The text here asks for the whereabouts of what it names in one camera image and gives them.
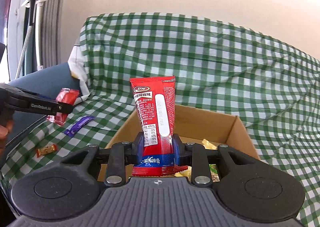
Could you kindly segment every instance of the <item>metal screw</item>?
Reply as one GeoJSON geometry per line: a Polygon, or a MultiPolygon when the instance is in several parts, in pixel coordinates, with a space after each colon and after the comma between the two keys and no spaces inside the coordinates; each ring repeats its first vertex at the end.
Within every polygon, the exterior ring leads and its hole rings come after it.
{"type": "Polygon", "coordinates": [[[119,184],[122,181],[122,177],[118,175],[111,175],[106,179],[109,184],[119,184]]]}
{"type": "Polygon", "coordinates": [[[208,184],[210,182],[210,178],[208,178],[205,175],[200,175],[200,176],[195,178],[195,182],[197,184],[208,184]]]}

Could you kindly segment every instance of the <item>red candy wrapper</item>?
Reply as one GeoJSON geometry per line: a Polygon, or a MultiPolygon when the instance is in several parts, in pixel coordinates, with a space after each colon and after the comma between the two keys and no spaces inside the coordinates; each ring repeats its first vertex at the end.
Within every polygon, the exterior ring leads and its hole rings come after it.
{"type": "Polygon", "coordinates": [[[174,164],[174,76],[130,79],[138,117],[144,132],[143,156],[132,175],[163,176],[188,169],[174,164]]]}
{"type": "MultiPolygon", "coordinates": [[[[78,90],[62,88],[60,93],[56,97],[56,101],[73,105],[78,95],[79,95],[78,90]]],[[[66,121],[67,117],[68,117],[68,114],[57,113],[56,115],[48,115],[47,120],[49,122],[55,122],[56,124],[62,126],[64,125],[64,122],[66,121]]]]}
{"type": "Polygon", "coordinates": [[[51,145],[45,146],[43,148],[36,149],[37,158],[39,158],[40,156],[44,156],[49,153],[55,152],[57,150],[58,150],[58,147],[55,144],[51,144],[51,145]]]}

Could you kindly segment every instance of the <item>spicy strip snack package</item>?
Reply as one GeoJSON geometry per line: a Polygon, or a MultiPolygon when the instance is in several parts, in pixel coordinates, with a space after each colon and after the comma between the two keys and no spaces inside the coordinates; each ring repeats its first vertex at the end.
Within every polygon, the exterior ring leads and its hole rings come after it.
{"type": "Polygon", "coordinates": [[[163,176],[188,169],[174,164],[174,76],[131,78],[133,98],[144,132],[143,156],[132,175],[163,176]]]}

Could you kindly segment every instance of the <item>blue stripe on package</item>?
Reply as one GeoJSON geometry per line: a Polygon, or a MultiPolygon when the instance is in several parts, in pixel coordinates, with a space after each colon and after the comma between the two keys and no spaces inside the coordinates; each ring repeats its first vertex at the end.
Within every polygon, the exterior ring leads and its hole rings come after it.
{"type": "Polygon", "coordinates": [[[63,131],[63,133],[70,137],[74,137],[78,130],[80,130],[84,125],[92,121],[94,118],[95,117],[91,115],[80,117],[75,124],[71,125],[71,127],[69,126],[67,129],[63,131]]]}
{"type": "Polygon", "coordinates": [[[146,155],[142,157],[141,163],[135,167],[163,167],[173,166],[173,154],[146,155]]]}

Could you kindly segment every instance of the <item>yellow snack in box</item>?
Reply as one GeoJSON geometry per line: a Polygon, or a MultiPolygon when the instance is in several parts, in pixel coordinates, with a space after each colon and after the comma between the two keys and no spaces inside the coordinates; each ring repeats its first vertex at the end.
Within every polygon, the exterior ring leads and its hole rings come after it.
{"type": "Polygon", "coordinates": [[[184,171],[180,171],[178,173],[175,173],[174,176],[186,176],[187,178],[189,178],[190,180],[190,177],[191,177],[191,167],[188,166],[188,169],[187,170],[184,170],[184,171]]]}
{"type": "Polygon", "coordinates": [[[217,146],[215,146],[212,143],[208,142],[206,139],[203,139],[202,145],[208,150],[216,150],[217,149],[217,146]]]}

